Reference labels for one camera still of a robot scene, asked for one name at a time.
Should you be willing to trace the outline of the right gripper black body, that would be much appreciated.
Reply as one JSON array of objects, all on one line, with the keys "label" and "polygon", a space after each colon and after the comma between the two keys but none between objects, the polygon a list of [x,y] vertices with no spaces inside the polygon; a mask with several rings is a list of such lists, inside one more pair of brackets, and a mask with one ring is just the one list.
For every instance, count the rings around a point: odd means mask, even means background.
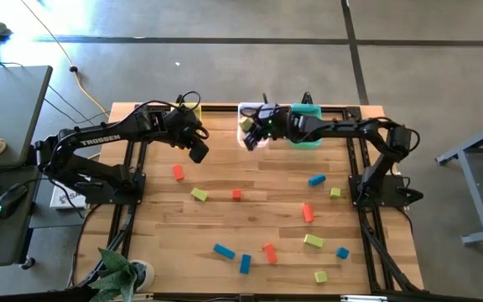
[{"label": "right gripper black body", "polygon": [[264,138],[290,138],[291,107],[267,107],[262,109]]}]

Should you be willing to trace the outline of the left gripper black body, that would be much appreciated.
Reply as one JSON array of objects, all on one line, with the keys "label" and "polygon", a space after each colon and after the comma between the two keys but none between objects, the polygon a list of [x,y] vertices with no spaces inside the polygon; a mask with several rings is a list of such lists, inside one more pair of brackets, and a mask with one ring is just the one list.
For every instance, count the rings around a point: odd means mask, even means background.
[{"label": "left gripper black body", "polygon": [[192,148],[202,139],[202,123],[192,111],[173,110],[164,117],[164,123],[164,142],[172,147]]}]

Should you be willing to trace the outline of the clear plastic bin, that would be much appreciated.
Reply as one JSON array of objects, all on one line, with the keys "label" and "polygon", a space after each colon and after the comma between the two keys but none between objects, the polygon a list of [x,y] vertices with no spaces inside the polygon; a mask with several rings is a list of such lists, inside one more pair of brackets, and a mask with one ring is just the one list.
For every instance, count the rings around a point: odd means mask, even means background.
[{"label": "clear plastic bin", "polygon": [[242,115],[242,112],[248,114],[250,110],[252,109],[258,109],[262,103],[258,102],[240,102],[237,106],[237,130],[236,130],[236,139],[238,144],[245,148],[246,145],[243,142],[243,139],[245,137],[245,133],[240,129],[239,127],[239,120],[244,118],[245,116]]}]

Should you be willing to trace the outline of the yellow plastic bin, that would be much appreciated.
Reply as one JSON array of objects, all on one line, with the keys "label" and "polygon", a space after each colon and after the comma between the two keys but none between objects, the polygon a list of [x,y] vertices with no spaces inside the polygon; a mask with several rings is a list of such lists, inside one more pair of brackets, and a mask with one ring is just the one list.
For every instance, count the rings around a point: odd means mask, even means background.
[{"label": "yellow plastic bin", "polygon": [[201,110],[200,110],[200,104],[196,103],[196,102],[190,102],[190,103],[180,103],[180,104],[177,104],[174,109],[172,109],[171,111],[173,110],[184,110],[184,111],[192,111],[196,116],[197,118],[200,120],[200,122],[202,123],[202,127],[203,127],[203,133],[202,133],[202,141],[206,140],[209,136],[209,133],[208,131],[204,128],[203,126],[203,122],[201,121]]}]

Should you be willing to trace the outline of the teal plastic bin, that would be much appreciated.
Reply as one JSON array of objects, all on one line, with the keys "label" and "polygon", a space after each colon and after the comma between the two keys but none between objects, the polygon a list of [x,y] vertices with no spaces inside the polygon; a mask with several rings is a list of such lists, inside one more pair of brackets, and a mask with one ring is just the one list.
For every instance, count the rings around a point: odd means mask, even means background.
[{"label": "teal plastic bin", "polygon": [[[321,107],[318,105],[293,103],[291,105],[291,109],[293,113],[301,113],[311,117],[317,117],[319,119],[322,118]],[[290,146],[292,148],[300,148],[300,149],[315,149],[315,148],[318,148],[321,144],[322,144],[322,140],[319,139],[313,142],[290,143]]]}]

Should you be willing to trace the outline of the white plant pot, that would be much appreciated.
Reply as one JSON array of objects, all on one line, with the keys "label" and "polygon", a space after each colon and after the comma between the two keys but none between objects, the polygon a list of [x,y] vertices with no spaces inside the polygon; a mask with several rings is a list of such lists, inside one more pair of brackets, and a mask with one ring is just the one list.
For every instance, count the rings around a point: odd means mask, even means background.
[{"label": "white plant pot", "polygon": [[153,265],[142,260],[132,260],[132,264],[137,270],[137,279],[134,284],[135,292],[141,293],[148,289],[155,278],[155,271]]}]

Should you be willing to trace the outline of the white printed box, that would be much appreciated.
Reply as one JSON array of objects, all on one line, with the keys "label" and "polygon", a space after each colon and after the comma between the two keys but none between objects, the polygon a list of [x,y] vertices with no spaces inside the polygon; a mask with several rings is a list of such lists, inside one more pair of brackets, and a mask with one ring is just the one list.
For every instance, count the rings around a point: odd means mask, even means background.
[{"label": "white printed box", "polygon": [[75,206],[76,208],[85,208],[86,198],[83,195],[55,181],[55,187],[49,207],[61,210],[72,209],[72,206]]}]

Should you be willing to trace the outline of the green potted plant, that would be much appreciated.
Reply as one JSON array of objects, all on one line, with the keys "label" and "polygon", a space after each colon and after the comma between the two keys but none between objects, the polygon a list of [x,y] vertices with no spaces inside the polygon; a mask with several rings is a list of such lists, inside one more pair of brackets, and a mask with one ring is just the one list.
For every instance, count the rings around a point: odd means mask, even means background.
[{"label": "green potted plant", "polygon": [[123,302],[133,302],[138,287],[147,278],[147,265],[131,262],[112,250],[99,248],[98,251],[105,268],[98,271],[100,278],[89,284],[98,290],[89,302],[110,302],[118,296]]}]

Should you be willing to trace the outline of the gray desk top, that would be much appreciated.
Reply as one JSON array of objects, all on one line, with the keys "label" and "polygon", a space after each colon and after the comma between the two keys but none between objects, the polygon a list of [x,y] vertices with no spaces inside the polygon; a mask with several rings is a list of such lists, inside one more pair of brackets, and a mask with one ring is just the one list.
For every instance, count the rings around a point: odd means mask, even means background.
[{"label": "gray desk top", "polygon": [[7,144],[0,168],[25,162],[52,72],[49,65],[0,66],[0,138]]}]

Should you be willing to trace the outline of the black computer mouse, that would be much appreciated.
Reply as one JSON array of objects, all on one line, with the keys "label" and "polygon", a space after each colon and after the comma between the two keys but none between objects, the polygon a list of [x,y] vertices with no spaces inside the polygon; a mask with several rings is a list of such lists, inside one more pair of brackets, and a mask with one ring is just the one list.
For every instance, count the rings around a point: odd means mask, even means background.
[{"label": "black computer mouse", "polygon": [[28,191],[29,189],[25,184],[15,184],[0,195],[0,219],[6,220],[12,216]]}]

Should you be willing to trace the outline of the black aluminium table frame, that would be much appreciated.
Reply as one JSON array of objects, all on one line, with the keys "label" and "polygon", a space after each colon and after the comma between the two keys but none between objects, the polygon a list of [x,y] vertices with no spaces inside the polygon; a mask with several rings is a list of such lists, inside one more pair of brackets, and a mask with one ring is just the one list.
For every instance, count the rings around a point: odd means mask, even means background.
[{"label": "black aluminium table frame", "polygon": [[[390,283],[382,261],[365,259],[359,213],[351,203],[349,176],[377,159],[377,150],[357,139],[328,138],[315,149],[292,148],[286,140],[247,151],[236,139],[234,106],[204,107],[202,119],[210,131],[209,153],[194,164],[182,150],[151,144],[143,170],[147,184],[133,225],[129,257],[151,263],[152,285],[140,300],[233,299],[264,294],[272,299],[317,294],[367,294],[371,281]],[[180,164],[184,179],[174,178]],[[326,181],[309,186],[310,177]],[[190,192],[208,194],[205,202]],[[332,188],[341,189],[331,198]],[[232,191],[241,190],[233,200]],[[303,204],[310,204],[314,221],[305,222]],[[304,236],[322,238],[322,248],[304,243]],[[236,253],[228,259],[213,251],[219,243]],[[264,244],[271,243],[278,261],[267,262]],[[339,247],[347,259],[336,256]],[[239,273],[243,254],[252,256],[249,274]],[[314,274],[328,280],[317,283]]]}]

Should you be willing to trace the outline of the silver metal bracket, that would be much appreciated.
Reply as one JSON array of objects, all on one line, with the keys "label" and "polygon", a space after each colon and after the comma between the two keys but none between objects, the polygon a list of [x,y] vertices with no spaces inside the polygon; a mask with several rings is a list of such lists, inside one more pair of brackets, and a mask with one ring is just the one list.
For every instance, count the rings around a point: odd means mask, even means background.
[{"label": "silver metal bracket", "polygon": [[341,295],[340,302],[388,302],[388,299],[386,296],[348,294]]}]

